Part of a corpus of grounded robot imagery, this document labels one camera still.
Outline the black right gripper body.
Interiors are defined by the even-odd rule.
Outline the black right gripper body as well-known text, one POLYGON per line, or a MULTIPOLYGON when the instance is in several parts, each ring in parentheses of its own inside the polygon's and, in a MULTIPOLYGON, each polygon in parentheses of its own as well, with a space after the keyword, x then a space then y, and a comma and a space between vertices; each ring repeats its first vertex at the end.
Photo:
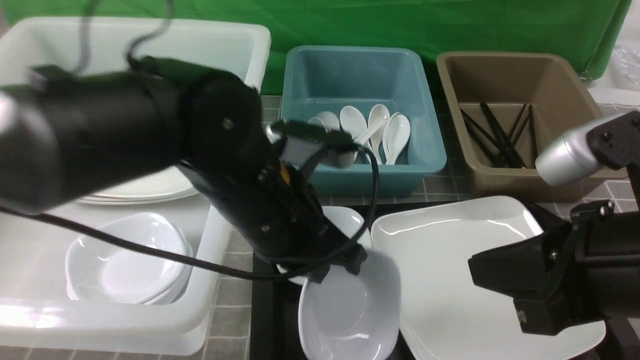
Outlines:
POLYGON ((508 296, 523 333, 555 337, 568 328, 606 321, 588 276, 588 242, 598 221, 565 223, 468 259, 474 285, 508 296))

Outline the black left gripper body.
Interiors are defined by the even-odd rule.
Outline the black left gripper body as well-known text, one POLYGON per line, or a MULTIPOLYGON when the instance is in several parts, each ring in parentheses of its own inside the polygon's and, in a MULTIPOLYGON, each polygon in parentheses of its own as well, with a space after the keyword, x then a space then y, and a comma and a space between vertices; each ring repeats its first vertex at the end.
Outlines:
POLYGON ((242 280, 285 281, 307 276, 317 284, 332 265, 350 275, 361 272, 368 254, 357 240, 368 224, 354 235, 343 234, 323 214, 312 187, 292 166, 274 162, 249 177, 234 177, 186 162, 185 177, 247 239, 261 260, 288 266, 289 271, 265 275, 202 260, 190 260, 190 265, 242 280))

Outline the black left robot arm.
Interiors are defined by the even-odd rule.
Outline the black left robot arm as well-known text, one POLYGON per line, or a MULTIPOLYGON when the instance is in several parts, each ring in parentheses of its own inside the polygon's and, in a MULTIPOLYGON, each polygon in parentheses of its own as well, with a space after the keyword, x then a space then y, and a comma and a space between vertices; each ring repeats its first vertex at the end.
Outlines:
POLYGON ((320 284, 332 265, 358 275, 368 255, 343 234, 309 182, 320 163, 349 167, 370 154, 341 130, 296 120, 263 129, 261 96, 230 71, 167 58, 79 77, 55 65, 1 88, 1 212, 75 231, 142 255, 250 281, 305 276, 320 284), (135 244, 49 210, 176 167, 252 246, 286 273, 263 275, 135 244))

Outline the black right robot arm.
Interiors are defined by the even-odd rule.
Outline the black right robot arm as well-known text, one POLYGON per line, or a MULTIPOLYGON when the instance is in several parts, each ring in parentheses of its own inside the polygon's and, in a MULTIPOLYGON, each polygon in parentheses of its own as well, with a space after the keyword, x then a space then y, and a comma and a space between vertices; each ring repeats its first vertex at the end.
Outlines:
POLYGON ((579 203, 565 220, 541 209, 541 234, 468 260, 474 285, 512 298, 522 332, 555 336, 639 316, 639 212, 579 203))

